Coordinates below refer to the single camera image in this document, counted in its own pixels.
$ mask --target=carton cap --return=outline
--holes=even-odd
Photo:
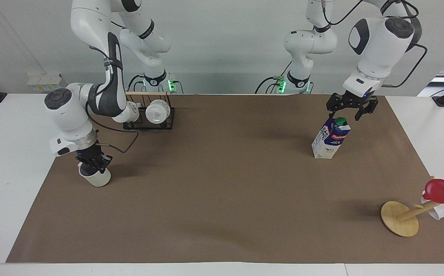
[[[343,117],[339,117],[336,120],[334,120],[337,126],[342,126],[346,123],[346,119]]]

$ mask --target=black cable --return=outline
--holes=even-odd
[[[269,81],[269,80],[273,80],[273,77],[267,77],[266,79],[264,79],[264,81],[262,81],[262,82],[259,84],[259,86],[257,87],[256,92],[254,92],[254,94],[257,94],[257,91],[259,91],[259,89],[261,88],[261,86],[262,86],[265,82],[267,82],[267,81]]]
[[[131,84],[134,82],[134,80],[136,80],[139,77],[145,77],[144,75],[136,75],[135,77],[131,78],[129,84],[128,84],[128,89],[131,89]]]
[[[118,27],[120,27],[120,28],[122,28],[122,29],[126,29],[125,26],[121,26],[121,25],[119,25],[118,23],[116,23],[115,21],[111,21],[111,23],[115,24],[116,26],[118,26]]]
[[[408,1],[406,1],[406,0],[400,0],[400,1],[401,1],[402,3],[404,3],[405,5],[408,5],[408,6],[410,6],[411,8],[413,8],[414,11],[416,12],[415,15],[401,16],[400,18],[402,18],[402,19],[411,19],[411,18],[416,18],[416,17],[418,17],[418,15],[420,15],[420,11],[418,10],[417,7],[413,6],[413,4],[411,4],[410,2],[408,2]]]
[[[136,91],[136,85],[137,84],[143,84],[143,82],[135,82],[135,84],[133,85],[133,91]]]
[[[94,47],[94,46],[89,46],[89,48],[91,48],[91,49],[93,49],[93,50],[96,50],[96,51],[100,52],[101,54],[103,54],[103,55],[106,57],[106,59],[110,59],[109,56],[107,56],[106,53],[104,53],[104,52],[101,51],[100,49],[98,49],[98,48],[96,48],[96,47]],[[133,146],[133,144],[134,144],[135,141],[137,140],[137,138],[138,138],[138,136],[140,135],[140,133],[137,132],[137,131],[120,130],[120,129],[115,129],[115,128],[111,128],[111,127],[105,126],[105,125],[103,125],[103,124],[97,122],[96,120],[94,120],[94,118],[93,118],[93,117],[90,115],[90,113],[89,113],[89,101],[90,101],[90,100],[94,100],[94,99],[96,99],[97,96],[99,96],[101,93],[103,93],[104,91],[106,91],[106,89],[108,89],[109,86],[111,86],[111,84],[112,84],[112,82],[113,82],[113,77],[114,77],[114,76],[113,76],[113,73],[111,73],[111,74],[110,74],[110,78],[109,78],[109,83],[106,85],[106,87],[105,87],[104,89],[102,89],[100,92],[97,92],[97,93],[95,93],[93,96],[91,96],[90,98],[88,98],[87,102],[85,102],[85,113],[87,114],[87,117],[89,117],[89,119],[90,119],[92,122],[94,122],[95,124],[97,124],[97,125],[99,125],[99,126],[105,128],[105,129],[109,129],[109,130],[117,131],[117,132],[121,132],[121,133],[135,133],[135,134],[136,134],[135,138],[133,139],[133,141],[131,142],[131,144],[128,146],[128,148],[127,148],[125,151],[122,151],[122,150],[118,149],[117,147],[115,147],[115,146],[113,146],[113,145],[109,145],[109,144],[98,144],[98,145],[103,145],[103,146],[106,146],[106,147],[112,147],[113,149],[116,149],[116,150],[118,150],[118,151],[121,152],[121,153],[126,153],[126,152],[128,152],[128,150],[131,148],[131,146]]]
[[[311,85],[311,84],[312,84],[312,88],[311,88],[311,92],[309,93],[309,95],[311,95],[311,94],[312,94],[312,91],[314,90],[314,83],[311,82],[309,85]]]
[[[265,92],[264,94],[267,94],[267,93],[268,93],[268,90],[269,90],[269,88],[270,88],[271,86],[273,86],[273,89],[274,89],[275,86],[276,86],[276,84],[270,84],[270,85],[268,85],[268,88],[266,89],[266,92]]]
[[[181,93],[185,93],[185,90],[183,89],[183,84],[179,80],[175,80],[173,83],[181,85]]]
[[[99,48],[96,48],[94,46],[89,46],[89,48],[93,49],[95,51],[98,51],[99,53],[103,54],[104,58],[110,60],[109,56],[107,56],[106,53],[101,51]],[[113,70],[110,70],[110,73],[109,73],[109,83],[106,85],[106,87],[104,89],[101,89],[101,91],[94,93],[94,95],[92,95],[88,100],[95,99],[97,96],[99,96],[104,91],[106,91],[106,89],[108,89],[111,86],[111,84],[113,84],[113,77],[114,77]]]
[[[403,80],[403,82],[401,82],[399,85],[390,85],[390,84],[384,84],[382,85],[382,87],[387,87],[387,88],[392,88],[392,89],[396,89],[400,86],[402,86],[403,84],[405,84],[405,82],[408,81],[409,77],[411,77],[411,75],[414,73],[414,71],[416,70],[416,68],[418,67],[418,65],[420,65],[421,61],[423,61],[423,58],[425,58],[425,56],[428,53],[428,48],[420,45],[420,44],[416,44],[416,43],[412,43],[413,45],[422,48],[423,50],[425,50],[425,52],[423,53],[423,56],[421,56],[420,60],[416,63],[416,65],[413,67],[413,70],[411,70],[411,72],[409,72],[408,76]]]
[[[341,18],[341,20],[340,21],[338,21],[338,22],[336,22],[336,23],[331,23],[328,19],[327,19],[327,16],[326,16],[326,7],[324,6],[323,8],[322,8],[322,12],[324,13],[324,19],[326,20],[326,22],[328,23],[328,24],[330,24],[331,26],[335,26],[335,25],[338,25],[339,23],[341,23],[341,22],[343,22],[360,4],[362,4],[362,2],[363,2],[364,0],[360,0],[356,5],[355,5],[355,7],[353,7],[352,9],[350,9],[350,11],[348,11],[348,13],[345,15],[345,17],[343,17],[343,18]]]
[[[440,91],[438,91],[437,93],[435,93],[435,94],[433,94],[432,96],[430,96],[430,97],[433,97],[433,96],[435,96],[436,94],[438,94],[438,93],[442,93],[444,91],[444,89],[443,90],[440,90]]]
[[[97,124],[98,126],[101,126],[101,127],[105,128],[105,129],[109,129],[109,130],[117,131],[117,132],[121,132],[121,133],[135,133],[135,134],[136,134],[135,138],[133,139],[133,141],[130,143],[130,145],[128,146],[128,148],[127,148],[125,151],[120,150],[120,149],[118,149],[117,147],[112,146],[112,145],[109,145],[109,144],[97,144],[97,145],[100,145],[100,146],[106,146],[106,147],[112,147],[113,149],[116,149],[116,150],[118,150],[118,151],[121,152],[121,153],[126,153],[126,152],[128,152],[128,150],[131,148],[131,146],[133,146],[133,144],[135,143],[136,139],[137,139],[138,136],[140,135],[140,133],[137,132],[137,131],[128,131],[128,130],[115,129],[115,128],[111,128],[111,127],[105,126],[105,125],[103,125],[103,124],[97,122],[96,120],[94,120],[94,118],[93,118],[93,117],[90,115],[90,113],[89,113],[89,102],[85,103],[85,113],[87,114],[87,117],[89,117],[89,119],[90,119],[92,122],[94,122],[94,123]]]
[[[293,61],[290,61],[290,63],[287,65],[287,67],[285,68],[285,70],[283,70],[283,72],[280,74],[280,77],[283,77],[283,74],[287,71],[287,69],[290,67],[290,65],[292,64]],[[276,84],[278,84],[278,81],[275,82],[275,86],[273,86],[273,88],[271,89],[271,93],[273,94],[273,89],[275,89]]]

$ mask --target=white table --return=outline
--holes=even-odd
[[[0,103],[0,274],[15,275],[422,275],[444,274],[444,265],[208,264],[4,264],[54,158],[48,140],[57,134],[44,95],[10,94]],[[444,178],[444,108],[429,98],[387,97],[430,175]]]

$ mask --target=wooden stand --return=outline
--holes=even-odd
[[[389,201],[382,206],[380,214],[385,226],[394,234],[401,237],[413,237],[419,230],[416,216],[439,205],[439,203],[429,201],[422,205],[416,205],[416,208],[410,210],[402,203]]]

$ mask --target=wooden dowel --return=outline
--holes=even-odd
[[[171,92],[134,92],[127,91],[128,96],[170,96]]]
[[[427,212],[439,205],[440,205],[440,203],[428,201],[427,203],[421,205],[421,206],[423,206],[422,209],[416,208],[416,209],[409,210],[406,213],[402,213],[401,215],[398,215],[397,219],[402,222],[402,221],[408,220],[412,217],[416,217],[419,214],[425,213],[425,212]]]

